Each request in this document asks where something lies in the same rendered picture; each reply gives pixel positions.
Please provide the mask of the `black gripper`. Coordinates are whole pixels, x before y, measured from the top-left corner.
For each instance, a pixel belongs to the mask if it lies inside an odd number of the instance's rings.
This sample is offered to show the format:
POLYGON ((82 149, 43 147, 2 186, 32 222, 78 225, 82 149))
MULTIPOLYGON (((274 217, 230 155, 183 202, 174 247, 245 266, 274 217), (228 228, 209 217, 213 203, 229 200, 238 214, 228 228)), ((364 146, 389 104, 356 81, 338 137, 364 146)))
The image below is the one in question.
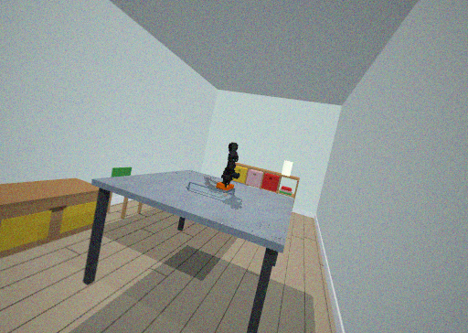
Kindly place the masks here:
POLYGON ((229 185, 230 181, 232 179, 234 179, 233 176, 231 175, 231 172, 234 169, 230 169, 229 167, 227 167, 226 170, 227 170, 226 174, 221 176, 221 178, 223 178, 223 180, 224 180, 225 187, 227 187, 227 185, 229 185))

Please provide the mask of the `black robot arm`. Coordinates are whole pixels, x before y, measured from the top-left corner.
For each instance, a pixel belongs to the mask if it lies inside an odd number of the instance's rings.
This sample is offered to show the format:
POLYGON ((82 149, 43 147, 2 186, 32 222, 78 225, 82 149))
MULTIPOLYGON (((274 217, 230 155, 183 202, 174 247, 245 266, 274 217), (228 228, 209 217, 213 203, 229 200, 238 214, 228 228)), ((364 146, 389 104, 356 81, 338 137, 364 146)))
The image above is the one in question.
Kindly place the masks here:
MULTIPOLYGON (((233 142, 229 144, 229 156, 228 156, 227 167, 229 167, 230 169, 234 169, 236 167, 235 162, 238 162, 239 160, 238 152, 236 152, 238 150, 238 146, 239 145, 237 145, 237 143, 233 143, 233 142)), ((225 175, 227 172, 226 168, 223 171, 223 175, 225 175)), ((236 179, 239 178, 239 173, 236 173, 235 170, 231 172, 231 175, 236 179)))

